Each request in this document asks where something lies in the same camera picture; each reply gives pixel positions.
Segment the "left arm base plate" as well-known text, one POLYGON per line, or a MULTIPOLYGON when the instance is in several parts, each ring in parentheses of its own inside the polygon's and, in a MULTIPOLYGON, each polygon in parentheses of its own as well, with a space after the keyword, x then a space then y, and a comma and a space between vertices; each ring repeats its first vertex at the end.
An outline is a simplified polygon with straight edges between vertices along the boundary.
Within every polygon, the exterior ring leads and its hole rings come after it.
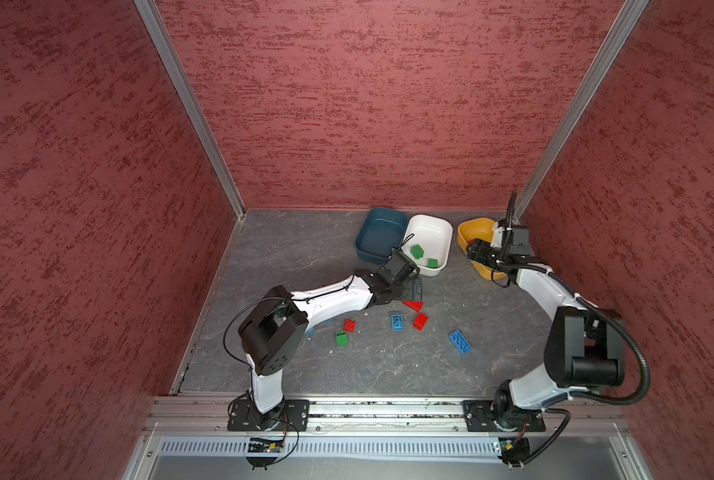
POLYGON ((230 432, 272 432, 289 430, 295 433, 307 428, 311 402, 284 400, 269 412, 261 413, 255 403, 237 398, 228 406, 227 430, 230 432))

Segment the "red lego low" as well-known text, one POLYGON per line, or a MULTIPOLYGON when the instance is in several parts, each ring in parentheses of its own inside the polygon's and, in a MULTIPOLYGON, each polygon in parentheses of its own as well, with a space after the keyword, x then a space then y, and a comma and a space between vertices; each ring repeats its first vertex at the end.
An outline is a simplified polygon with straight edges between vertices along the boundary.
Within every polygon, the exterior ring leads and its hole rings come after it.
POLYGON ((428 320, 429 317, 426 314, 419 312, 413 321, 413 328, 418 331, 422 331, 425 328, 428 320))

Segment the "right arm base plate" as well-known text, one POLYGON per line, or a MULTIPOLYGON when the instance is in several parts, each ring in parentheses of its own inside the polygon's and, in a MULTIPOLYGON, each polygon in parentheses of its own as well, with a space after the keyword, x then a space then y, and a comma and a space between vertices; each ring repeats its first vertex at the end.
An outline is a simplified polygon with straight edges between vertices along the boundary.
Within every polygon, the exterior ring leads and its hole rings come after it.
POLYGON ((494 405, 492 400, 465 400, 461 403, 468 432, 545 432, 542 414, 515 406, 494 405))

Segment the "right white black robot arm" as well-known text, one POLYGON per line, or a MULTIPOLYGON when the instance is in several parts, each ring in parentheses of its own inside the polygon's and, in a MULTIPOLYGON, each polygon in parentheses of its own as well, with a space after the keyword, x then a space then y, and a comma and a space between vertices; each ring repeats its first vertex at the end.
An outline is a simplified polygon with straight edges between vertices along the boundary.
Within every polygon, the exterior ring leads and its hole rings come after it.
POLYGON ((492 272, 507 276, 509 286, 527 292, 551 320, 542 363, 529 373, 502 383, 491 403, 492 421, 512 431, 540 412, 575 398, 626 406, 643 400, 650 390, 651 371, 645 355, 626 331, 618 314, 584 298, 551 267, 509 246, 496 247, 475 239, 467 257, 492 272), (639 381, 627 395, 601 392, 625 380, 625 353, 635 357, 639 381))

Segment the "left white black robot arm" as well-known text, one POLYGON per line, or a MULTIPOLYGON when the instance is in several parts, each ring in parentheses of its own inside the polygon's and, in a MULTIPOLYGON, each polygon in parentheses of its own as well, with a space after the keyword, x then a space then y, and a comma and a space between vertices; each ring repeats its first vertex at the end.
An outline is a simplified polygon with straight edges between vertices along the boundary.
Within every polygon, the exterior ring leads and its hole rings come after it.
POLYGON ((419 274, 413 259, 394 251, 377 270, 359 269, 346 279, 308 291, 280 285, 256 302, 238 327, 250 366, 250 398, 261 415, 282 405, 283 369, 311 328, 343 314, 400 299, 405 283, 419 274))

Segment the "blue lego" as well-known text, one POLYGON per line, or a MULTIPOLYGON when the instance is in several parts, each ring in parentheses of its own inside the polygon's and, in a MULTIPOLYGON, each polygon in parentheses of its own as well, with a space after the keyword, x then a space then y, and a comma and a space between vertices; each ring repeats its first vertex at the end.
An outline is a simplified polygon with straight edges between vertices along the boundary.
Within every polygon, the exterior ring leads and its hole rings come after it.
POLYGON ((472 346, 461 333, 460 330, 455 330, 448 335, 450 342, 453 344, 455 349, 461 354, 465 355, 472 350, 472 346))
POLYGON ((395 332, 404 330, 404 317, 400 312, 390 314, 391 328, 395 332))

